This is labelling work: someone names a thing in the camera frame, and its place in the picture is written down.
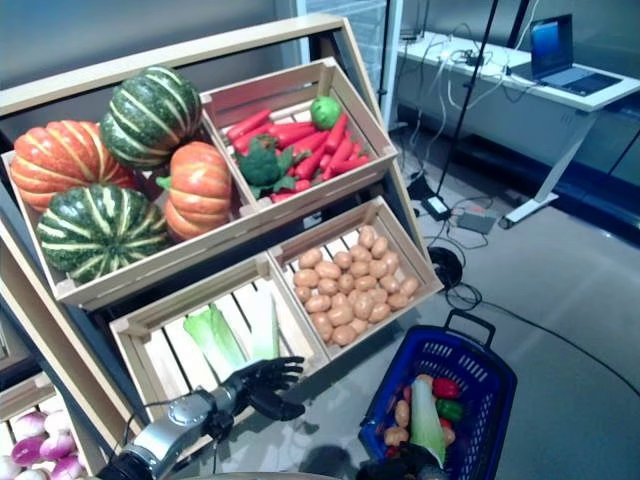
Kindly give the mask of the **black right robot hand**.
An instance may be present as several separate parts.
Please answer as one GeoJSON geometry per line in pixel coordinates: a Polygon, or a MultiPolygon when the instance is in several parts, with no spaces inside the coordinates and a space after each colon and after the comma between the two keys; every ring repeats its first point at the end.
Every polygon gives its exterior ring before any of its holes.
{"type": "Polygon", "coordinates": [[[364,462],[357,480],[375,479],[447,479],[436,458],[425,448],[403,443],[391,456],[364,462]]]}

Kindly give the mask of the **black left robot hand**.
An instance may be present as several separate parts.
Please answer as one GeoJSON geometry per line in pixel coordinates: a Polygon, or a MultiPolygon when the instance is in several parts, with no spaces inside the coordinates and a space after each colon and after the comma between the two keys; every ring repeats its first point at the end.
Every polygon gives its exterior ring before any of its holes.
{"type": "Polygon", "coordinates": [[[306,408],[280,395],[295,385],[303,373],[300,356],[260,360],[241,371],[238,402],[250,406],[274,421],[290,421],[302,416],[306,408]]]}

